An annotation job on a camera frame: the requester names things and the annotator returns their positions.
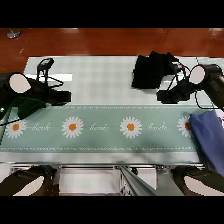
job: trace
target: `black cloth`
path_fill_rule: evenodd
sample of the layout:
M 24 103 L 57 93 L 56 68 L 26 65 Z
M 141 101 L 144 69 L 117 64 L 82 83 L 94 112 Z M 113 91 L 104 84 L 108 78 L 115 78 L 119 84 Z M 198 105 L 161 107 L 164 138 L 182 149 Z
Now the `black cloth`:
M 178 62 L 171 53 L 159 54 L 152 51 L 149 57 L 139 55 L 133 70 L 132 88 L 156 89 L 160 87 L 162 78 L 174 74 L 172 62 Z

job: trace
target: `green placemat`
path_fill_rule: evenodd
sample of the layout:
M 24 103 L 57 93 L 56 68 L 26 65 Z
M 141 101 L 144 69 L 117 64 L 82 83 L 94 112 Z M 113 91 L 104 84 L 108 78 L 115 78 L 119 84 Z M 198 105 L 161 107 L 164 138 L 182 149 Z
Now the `green placemat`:
M 48 107 L 7 125 L 2 152 L 194 152 L 188 118 L 196 106 Z M 13 108 L 10 120 L 17 118 Z

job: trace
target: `metal stand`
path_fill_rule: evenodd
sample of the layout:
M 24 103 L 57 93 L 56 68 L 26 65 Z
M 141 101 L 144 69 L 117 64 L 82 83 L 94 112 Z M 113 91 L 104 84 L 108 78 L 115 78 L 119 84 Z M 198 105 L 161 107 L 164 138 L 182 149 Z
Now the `metal stand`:
M 9 28 L 9 30 L 10 30 L 10 31 L 8 32 L 7 36 L 8 36 L 8 38 L 10 38 L 10 39 L 17 38 L 17 37 L 20 36 L 20 34 L 21 34 L 21 31 L 20 31 L 19 29 L 11 30 L 11 29 Z

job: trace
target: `blue cloth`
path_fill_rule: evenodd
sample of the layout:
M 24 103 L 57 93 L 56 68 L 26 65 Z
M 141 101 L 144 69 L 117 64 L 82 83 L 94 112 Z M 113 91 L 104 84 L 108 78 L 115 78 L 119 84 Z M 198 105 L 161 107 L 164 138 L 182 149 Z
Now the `blue cloth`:
M 191 114 L 190 124 L 201 151 L 215 170 L 224 176 L 224 129 L 214 110 Z

